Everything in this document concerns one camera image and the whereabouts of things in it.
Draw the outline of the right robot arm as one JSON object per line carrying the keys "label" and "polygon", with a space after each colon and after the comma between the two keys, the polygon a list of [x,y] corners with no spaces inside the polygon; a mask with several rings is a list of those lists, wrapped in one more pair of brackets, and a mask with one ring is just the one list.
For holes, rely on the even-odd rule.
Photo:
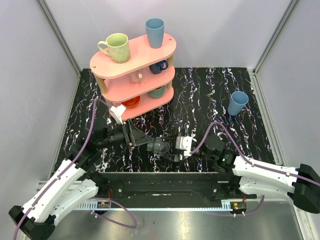
{"label": "right robot arm", "polygon": [[320,212],[320,176],[307,164],[296,168],[243,159],[212,133],[194,155],[211,162],[215,172],[233,177],[235,181],[227,185],[232,198],[243,194],[265,195],[292,202],[305,212]]}

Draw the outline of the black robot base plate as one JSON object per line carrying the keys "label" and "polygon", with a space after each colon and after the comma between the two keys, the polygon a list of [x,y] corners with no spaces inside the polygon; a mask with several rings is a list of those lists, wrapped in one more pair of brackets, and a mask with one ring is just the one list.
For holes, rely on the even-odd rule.
{"label": "black robot base plate", "polygon": [[240,191],[240,177],[217,172],[90,172],[79,179],[91,178],[99,185],[99,196],[113,199],[179,195],[208,200],[257,197]]}

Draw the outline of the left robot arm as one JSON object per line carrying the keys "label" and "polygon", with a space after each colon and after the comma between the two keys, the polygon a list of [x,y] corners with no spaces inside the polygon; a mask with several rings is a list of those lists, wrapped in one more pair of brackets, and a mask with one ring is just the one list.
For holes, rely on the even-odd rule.
{"label": "left robot arm", "polygon": [[109,180],[92,171],[100,150],[114,145],[135,147],[147,144],[151,137],[125,121],[113,130],[89,128],[87,136],[77,140],[55,174],[24,205],[14,205],[9,216],[16,225],[13,238],[23,232],[31,240],[48,239],[56,226],[78,205],[91,198],[109,196]]}

